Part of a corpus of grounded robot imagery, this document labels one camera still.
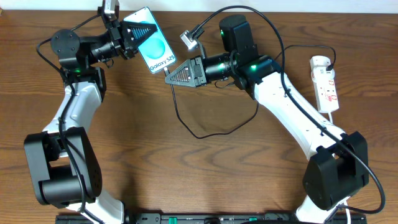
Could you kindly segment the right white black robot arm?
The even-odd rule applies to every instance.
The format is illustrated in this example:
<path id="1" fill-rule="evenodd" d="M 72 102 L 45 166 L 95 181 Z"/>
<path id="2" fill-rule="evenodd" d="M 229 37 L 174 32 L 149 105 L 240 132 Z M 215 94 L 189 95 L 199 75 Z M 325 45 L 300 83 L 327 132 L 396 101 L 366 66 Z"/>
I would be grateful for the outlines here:
<path id="1" fill-rule="evenodd" d="M 259 106 L 268 109 L 298 142 L 308 164 L 306 192 L 294 216 L 299 222 L 330 223 L 347 200 L 368 185 L 368 144 L 358 132 L 347 134 L 322 116 L 292 85 L 284 66 L 261 55 L 241 14 L 219 23 L 224 52 L 186 60 L 166 74 L 172 86 L 199 87 L 232 78 Z"/>

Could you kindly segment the blue screen Galaxy smartphone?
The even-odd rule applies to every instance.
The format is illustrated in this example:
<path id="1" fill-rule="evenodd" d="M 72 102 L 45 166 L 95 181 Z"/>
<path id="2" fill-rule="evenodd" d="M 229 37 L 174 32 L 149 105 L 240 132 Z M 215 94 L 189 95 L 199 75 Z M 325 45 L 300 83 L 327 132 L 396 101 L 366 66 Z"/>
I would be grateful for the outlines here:
<path id="1" fill-rule="evenodd" d="M 156 25 L 157 31 L 138 47 L 139 52 L 151 73 L 157 73 L 177 61 L 177 58 L 167 42 L 162 29 L 148 7 L 143 7 L 142 9 L 128 15 L 123 19 L 123 21 Z"/>

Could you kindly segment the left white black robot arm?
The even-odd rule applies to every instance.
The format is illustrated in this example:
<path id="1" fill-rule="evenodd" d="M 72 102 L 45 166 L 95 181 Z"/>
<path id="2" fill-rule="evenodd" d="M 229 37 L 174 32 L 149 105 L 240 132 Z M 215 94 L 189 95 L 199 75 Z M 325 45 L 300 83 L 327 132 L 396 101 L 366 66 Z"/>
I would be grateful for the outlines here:
<path id="1" fill-rule="evenodd" d="M 80 37 L 61 29 L 48 39 L 59 63 L 65 96 L 53 120 L 29 134 L 24 150 L 34 194 L 42 205 L 66 208 L 92 223 L 134 223 L 122 201 L 103 188 L 101 168 L 88 139 L 88 129 L 104 100 L 106 79 L 101 64 L 115 57 L 133 58 L 138 48 L 158 32 L 154 22 L 118 19 L 118 11 L 99 7 L 104 34 Z"/>

